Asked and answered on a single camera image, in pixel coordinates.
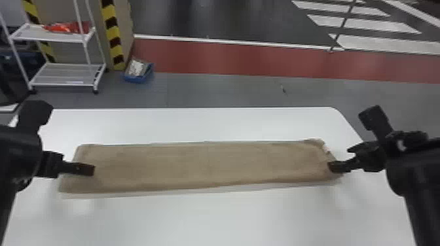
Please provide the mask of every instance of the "yellow and black striped post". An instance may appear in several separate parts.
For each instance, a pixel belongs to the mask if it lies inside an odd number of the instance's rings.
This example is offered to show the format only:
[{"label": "yellow and black striped post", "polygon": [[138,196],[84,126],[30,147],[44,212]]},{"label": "yellow and black striped post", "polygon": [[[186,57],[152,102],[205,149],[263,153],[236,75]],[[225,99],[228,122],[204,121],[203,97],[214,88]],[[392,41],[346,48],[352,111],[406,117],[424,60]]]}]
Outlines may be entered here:
[{"label": "yellow and black striped post", "polygon": [[[40,19],[38,18],[37,7],[33,4],[32,0],[23,0],[23,7],[31,23],[37,25],[41,24]],[[49,43],[41,41],[40,44],[42,50],[41,52],[46,54],[46,57],[50,62],[55,62],[54,51],[50,47]]]},{"label": "yellow and black striped post", "polygon": [[122,43],[120,41],[120,31],[118,20],[116,18],[115,4],[113,0],[101,0],[102,17],[105,26],[105,33],[110,46],[110,56],[113,61],[113,69],[123,70],[124,53],[122,51]]}]

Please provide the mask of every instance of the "blue basket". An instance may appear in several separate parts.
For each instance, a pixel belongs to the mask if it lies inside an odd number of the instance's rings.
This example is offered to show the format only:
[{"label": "blue basket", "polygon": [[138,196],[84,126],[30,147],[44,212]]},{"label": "blue basket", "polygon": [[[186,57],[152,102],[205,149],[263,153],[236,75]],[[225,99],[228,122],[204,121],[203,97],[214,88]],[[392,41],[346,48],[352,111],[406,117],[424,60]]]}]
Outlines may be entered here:
[{"label": "blue basket", "polygon": [[147,70],[143,76],[130,76],[123,74],[124,80],[130,83],[135,84],[143,84],[148,81],[149,78],[153,76],[155,65],[153,63],[149,63],[147,66]]}]

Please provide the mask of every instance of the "red package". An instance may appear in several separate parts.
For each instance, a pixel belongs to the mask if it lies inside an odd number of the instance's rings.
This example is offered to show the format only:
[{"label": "red package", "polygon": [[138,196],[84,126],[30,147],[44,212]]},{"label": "red package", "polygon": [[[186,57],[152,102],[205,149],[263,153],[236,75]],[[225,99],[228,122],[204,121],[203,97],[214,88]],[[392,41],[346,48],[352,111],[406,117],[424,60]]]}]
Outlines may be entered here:
[{"label": "red package", "polygon": [[[90,22],[81,22],[81,25],[84,34],[87,34],[90,31]],[[44,25],[43,28],[47,31],[53,32],[81,33],[79,30],[78,22],[60,22],[50,25]]]}]

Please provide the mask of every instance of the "white metal shelf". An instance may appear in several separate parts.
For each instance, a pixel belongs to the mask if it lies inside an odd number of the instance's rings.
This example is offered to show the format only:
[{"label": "white metal shelf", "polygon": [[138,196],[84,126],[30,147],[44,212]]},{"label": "white metal shelf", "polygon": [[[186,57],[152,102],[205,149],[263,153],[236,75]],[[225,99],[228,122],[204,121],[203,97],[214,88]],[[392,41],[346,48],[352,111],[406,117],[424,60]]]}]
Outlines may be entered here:
[{"label": "white metal shelf", "polygon": [[[35,25],[29,23],[27,14],[22,9],[22,14],[26,23],[22,25],[13,34],[10,34],[7,29],[7,25],[3,16],[0,13],[0,24],[3,31],[8,36],[8,42],[14,56],[17,60],[17,64],[23,74],[24,80],[27,83],[27,88],[29,90],[34,90],[34,86],[91,86],[93,87],[93,92],[98,93],[98,84],[100,79],[106,69],[104,53],[102,51],[100,37],[96,32],[96,24],[93,19],[92,11],[90,9],[89,0],[84,0],[86,3],[86,8],[88,16],[90,18],[91,28],[88,33],[84,33],[82,25],[79,25],[80,33],[56,33],[47,31],[43,28],[43,25]],[[75,15],[77,17],[77,23],[82,23],[81,15],[79,14],[78,2],[77,0],[72,0]],[[95,35],[98,42],[98,47],[101,54],[102,64],[92,64],[90,61],[90,55],[87,49],[87,42]],[[29,79],[26,70],[24,69],[23,63],[18,55],[17,49],[15,47],[15,41],[48,41],[48,42],[61,42],[61,43],[81,43],[84,49],[84,54],[86,56],[86,64],[63,64],[63,63],[50,63],[47,55],[42,52],[46,59],[46,63],[40,68],[38,73]],[[37,42],[40,50],[42,50],[40,42]]]},{"label": "white metal shelf", "polygon": [[32,78],[32,86],[95,86],[103,72],[105,64],[65,64],[46,63]]},{"label": "white metal shelf", "polygon": [[51,42],[63,42],[63,43],[87,43],[95,33],[95,27],[90,28],[87,34],[80,33],[56,33],[47,31],[43,28],[43,25],[35,25],[31,23],[25,23],[19,29],[17,29],[10,37],[11,39],[21,41],[51,41]]}]

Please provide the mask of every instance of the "beige towel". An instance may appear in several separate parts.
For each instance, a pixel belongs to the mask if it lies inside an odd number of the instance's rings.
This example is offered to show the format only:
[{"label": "beige towel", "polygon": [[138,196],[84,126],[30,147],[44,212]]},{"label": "beige towel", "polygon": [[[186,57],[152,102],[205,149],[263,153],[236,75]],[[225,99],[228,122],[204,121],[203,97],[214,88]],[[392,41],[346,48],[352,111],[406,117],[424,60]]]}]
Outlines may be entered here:
[{"label": "beige towel", "polygon": [[64,175],[60,192],[115,193],[328,181],[334,160],[320,140],[81,145],[74,161],[93,177]]}]

